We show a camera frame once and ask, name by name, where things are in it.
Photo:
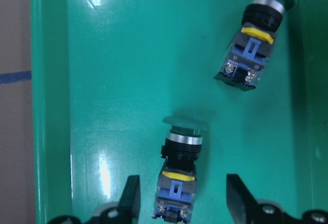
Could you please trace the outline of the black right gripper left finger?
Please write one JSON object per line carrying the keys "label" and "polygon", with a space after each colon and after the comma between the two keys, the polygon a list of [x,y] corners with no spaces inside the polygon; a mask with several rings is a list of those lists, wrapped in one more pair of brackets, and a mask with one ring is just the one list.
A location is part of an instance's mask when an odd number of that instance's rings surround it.
{"label": "black right gripper left finger", "polygon": [[130,175],[120,200],[97,207],[86,223],[138,223],[140,206],[140,177]]}

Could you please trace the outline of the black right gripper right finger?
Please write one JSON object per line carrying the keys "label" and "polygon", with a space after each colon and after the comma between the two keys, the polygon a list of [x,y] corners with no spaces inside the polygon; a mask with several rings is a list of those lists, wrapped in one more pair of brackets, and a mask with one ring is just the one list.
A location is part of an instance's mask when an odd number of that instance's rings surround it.
{"label": "black right gripper right finger", "polygon": [[327,223],[327,211],[308,210],[295,218],[274,201],[255,199],[237,174],[227,174],[226,200],[234,223]]}

